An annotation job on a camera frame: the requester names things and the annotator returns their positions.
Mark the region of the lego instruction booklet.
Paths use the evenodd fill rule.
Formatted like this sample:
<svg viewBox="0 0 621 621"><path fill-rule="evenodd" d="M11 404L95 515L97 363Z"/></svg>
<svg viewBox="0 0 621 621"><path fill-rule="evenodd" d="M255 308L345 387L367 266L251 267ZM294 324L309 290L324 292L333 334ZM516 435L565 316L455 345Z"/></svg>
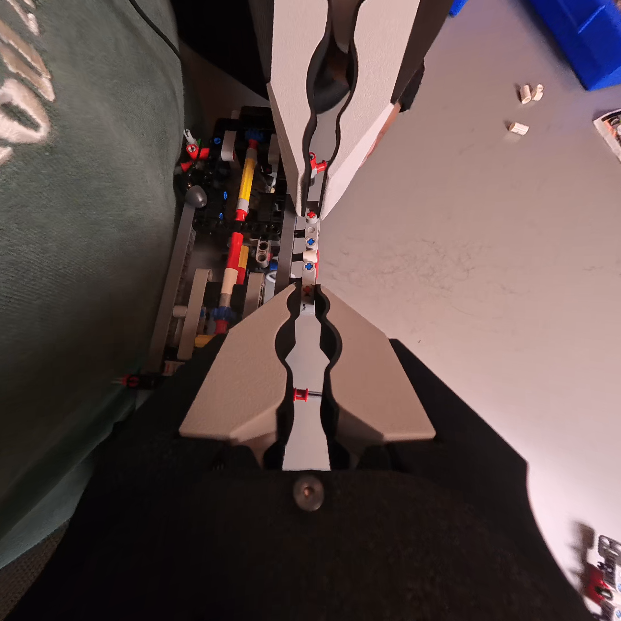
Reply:
<svg viewBox="0 0 621 621"><path fill-rule="evenodd" d="M604 139L615 158L620 161L620 109L594 119L593 125L598 134Z"/></svg>

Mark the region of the small grey red lego assembly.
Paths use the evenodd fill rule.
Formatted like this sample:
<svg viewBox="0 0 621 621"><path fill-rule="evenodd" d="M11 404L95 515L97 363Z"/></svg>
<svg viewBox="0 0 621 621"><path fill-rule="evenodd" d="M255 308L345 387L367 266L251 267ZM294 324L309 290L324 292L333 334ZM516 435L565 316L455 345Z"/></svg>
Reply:
<svg viewBox="0 0 621 621"><path fill-rule="evenodd" d="M571 527L572 575L595 620L620 620L620 537L583 522Z"/></svg>

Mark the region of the multicoloured lego technic model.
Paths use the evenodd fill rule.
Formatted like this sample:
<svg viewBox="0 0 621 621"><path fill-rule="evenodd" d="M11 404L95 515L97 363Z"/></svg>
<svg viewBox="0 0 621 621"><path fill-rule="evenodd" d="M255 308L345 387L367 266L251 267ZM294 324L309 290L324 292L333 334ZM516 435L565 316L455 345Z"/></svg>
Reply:
<svg viewBox="0 0 621 621"><path fill-rule="evenodd" d="M181 219L147 359L113 381L134 391L158 388L291 282L310 304L317 280L317 208L298 229L270 108L218 119L209 139L185 130L182 147Z"/></svg>

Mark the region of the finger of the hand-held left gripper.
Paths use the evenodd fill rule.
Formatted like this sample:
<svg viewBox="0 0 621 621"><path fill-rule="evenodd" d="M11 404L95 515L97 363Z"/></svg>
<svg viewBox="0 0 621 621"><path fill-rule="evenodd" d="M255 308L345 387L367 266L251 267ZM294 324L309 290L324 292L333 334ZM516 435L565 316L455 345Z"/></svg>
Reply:
<svg viewBox="0 0 621 621"><path fill-rule="evenodd" d="M324 175L321 219L337 205L391 115L392 93L419 1L362 1L355 13L354 84L337 117L337 147Z"/></svg>
<svg viewBox="0 0 621 621"><path fill-rule="evenodd" d="M308 138L314 111L307 79L315 51L328 43L331 1L274 1L271 65L267 84L280 155L294 206L303 205Z"/></svg>

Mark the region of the dark green embroidered sweatshirt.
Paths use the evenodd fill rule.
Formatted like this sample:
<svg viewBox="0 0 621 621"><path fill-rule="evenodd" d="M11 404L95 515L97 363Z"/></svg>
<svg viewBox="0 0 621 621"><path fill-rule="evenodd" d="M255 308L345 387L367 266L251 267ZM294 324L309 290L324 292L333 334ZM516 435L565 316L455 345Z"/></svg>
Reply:
<svg viewBox="0 0 621 621"><path fill-rule="evenodd" d="M175 228L171 1L1 2L1 565L68 519L129 401Z"/></svg>

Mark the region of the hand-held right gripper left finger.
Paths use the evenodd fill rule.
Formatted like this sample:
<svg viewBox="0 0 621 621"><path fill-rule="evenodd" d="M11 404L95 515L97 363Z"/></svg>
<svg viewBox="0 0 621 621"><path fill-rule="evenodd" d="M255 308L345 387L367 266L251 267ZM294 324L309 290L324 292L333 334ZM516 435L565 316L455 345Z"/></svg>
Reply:
<svg viewBox="0 0 621 621"><path fill-rule="evenodd" d="M251 449L282 467L294 422L292 371L298 284L290 284L229 330L179 429L182 437Z"/></svg>

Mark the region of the large blue plastic bin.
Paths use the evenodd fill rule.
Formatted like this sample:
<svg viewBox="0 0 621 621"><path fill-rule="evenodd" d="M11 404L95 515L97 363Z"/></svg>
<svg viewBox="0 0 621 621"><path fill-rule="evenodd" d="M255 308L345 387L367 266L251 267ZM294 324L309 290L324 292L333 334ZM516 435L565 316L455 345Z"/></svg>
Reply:
<svg viewBox="0 0 621 621"><path fill-rule="evenodd" d="M616 1L531 1L587 91L620 84Z"/></svg>

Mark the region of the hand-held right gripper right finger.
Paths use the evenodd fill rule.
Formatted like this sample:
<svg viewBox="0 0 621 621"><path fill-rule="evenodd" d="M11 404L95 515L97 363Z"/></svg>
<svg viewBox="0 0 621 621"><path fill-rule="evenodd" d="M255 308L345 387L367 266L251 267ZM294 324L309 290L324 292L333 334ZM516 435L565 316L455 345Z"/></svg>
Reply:
<svg viewBox="0 0 621 621"><path fill-rule="evenodd" d="M436 430L385 333L329 289L315 288L323 374L321 423L330 465L372 447L427 441Z"/></svg>

